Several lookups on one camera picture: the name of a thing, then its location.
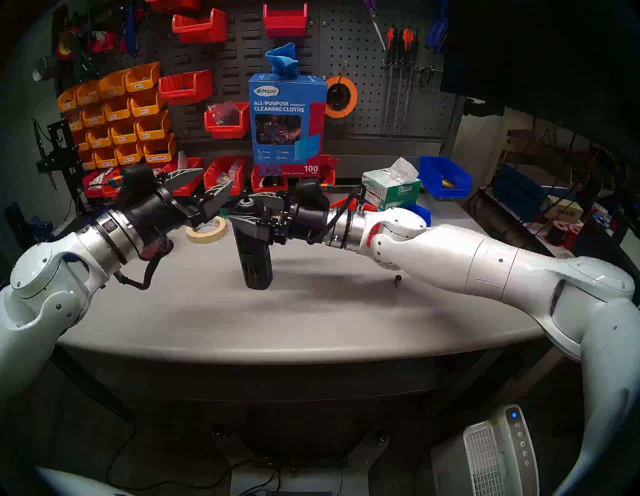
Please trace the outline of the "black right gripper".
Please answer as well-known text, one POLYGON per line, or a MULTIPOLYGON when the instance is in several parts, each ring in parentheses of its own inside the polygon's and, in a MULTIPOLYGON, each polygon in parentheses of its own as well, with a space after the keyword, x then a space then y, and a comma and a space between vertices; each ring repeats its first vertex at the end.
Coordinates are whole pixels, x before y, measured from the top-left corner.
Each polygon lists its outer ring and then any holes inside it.
POLYGON ((273 209, 278 221, 273 224, 272 219, 255 214, 230 214, 228 220, 237 241, 284 245, 288 239, 301 239, 313 245, 328 222, 328 199, 286 199, 273 192, 253 193, 249 198, 273 209))

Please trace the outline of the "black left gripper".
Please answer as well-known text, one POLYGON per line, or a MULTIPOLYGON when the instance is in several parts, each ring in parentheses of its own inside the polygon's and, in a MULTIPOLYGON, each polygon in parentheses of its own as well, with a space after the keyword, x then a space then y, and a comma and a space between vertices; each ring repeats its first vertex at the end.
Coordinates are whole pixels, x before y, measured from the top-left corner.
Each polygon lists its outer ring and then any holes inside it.
MULTIPOLYGON (((191 195, 203 174, 202 168, 176 169, 166 174, 161 185, 173 195, 191 195)), ((154 191, 130 206, 130 224, 142 241, 155 241, 183 225, 199 227, 218 215, 232 188, 233 181, 228 180, 195 195, 196 207, 179 203, 165 191, 154 191)))

